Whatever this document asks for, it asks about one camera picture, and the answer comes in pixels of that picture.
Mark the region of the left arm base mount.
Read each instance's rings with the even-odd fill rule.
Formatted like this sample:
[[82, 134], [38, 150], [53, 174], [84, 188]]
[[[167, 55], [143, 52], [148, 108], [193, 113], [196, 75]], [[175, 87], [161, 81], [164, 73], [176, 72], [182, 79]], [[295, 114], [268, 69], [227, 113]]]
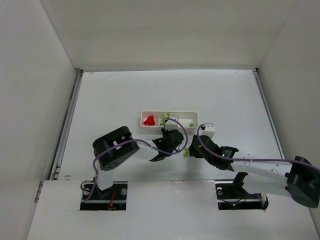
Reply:
[[93, 181], [84, 181], [80, 200], [81, 211], [125, 211], [127, 208], [128, 183], [116, 181], [106, 190], [93, 189]]

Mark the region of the red transparent curved lego piece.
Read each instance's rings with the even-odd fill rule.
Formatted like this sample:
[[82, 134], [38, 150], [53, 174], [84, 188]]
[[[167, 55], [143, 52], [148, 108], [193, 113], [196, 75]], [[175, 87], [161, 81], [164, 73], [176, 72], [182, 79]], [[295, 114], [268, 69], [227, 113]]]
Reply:
[[153, 115], [147, 117], [147, 119], [143, 122], [145, 126], [155, 126], [156, 121]]

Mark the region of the light green 2x3 lego brick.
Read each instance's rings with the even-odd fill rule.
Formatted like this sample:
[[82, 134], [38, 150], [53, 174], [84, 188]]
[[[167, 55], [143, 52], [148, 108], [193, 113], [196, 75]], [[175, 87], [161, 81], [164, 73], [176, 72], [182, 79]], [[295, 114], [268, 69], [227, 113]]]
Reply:
[[165, 121], [168, 117], [169, 117], [169, 114], [166, 113], [166, 114], [164, 114], [164, 115], [162, 116], [162, 120]]

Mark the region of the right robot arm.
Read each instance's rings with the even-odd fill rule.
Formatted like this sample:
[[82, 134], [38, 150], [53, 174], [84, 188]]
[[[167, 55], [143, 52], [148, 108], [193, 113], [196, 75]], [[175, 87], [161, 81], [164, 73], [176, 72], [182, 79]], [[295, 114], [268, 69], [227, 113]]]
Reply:
[[234, 158], [237, 148], [219, 147], [207, 135], [194, 135], [190, 156], [205, 159], [211, 166], [237, 174], [234, 183], [249, 194], [269, 193], [317, 208], [320, 202], [320, 169], [307, 159]]

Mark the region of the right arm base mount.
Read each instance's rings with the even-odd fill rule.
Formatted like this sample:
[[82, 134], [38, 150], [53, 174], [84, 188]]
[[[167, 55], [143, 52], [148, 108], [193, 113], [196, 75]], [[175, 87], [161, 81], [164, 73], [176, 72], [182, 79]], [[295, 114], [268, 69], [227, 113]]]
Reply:
[[262, 193], [248, 193], [244, 188], [247, 173], [239, 172], [233, 180], [215, 181], [219, 210], [263, 210], [269, 206], [268, 198]]

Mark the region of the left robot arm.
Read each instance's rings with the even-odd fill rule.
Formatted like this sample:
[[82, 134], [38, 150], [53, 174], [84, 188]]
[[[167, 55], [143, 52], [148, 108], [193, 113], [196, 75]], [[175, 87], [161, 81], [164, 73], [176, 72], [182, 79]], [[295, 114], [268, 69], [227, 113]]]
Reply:
[[92, 164], [96, 172], [96, 188], [105, 191], [113, 186], [113, 170], [137, 153], [141, 148], [139, 143], [156, 150], [157, 155], [147, 157], [150, 162], [159, 162], [178, 153], [178, 147], [184, 141], [184, 136], [177, 129], [162, 129], [162, 137], [152, 141], [134, 139], [127, 126], [122, 126], [92, 143], [95, 162]]

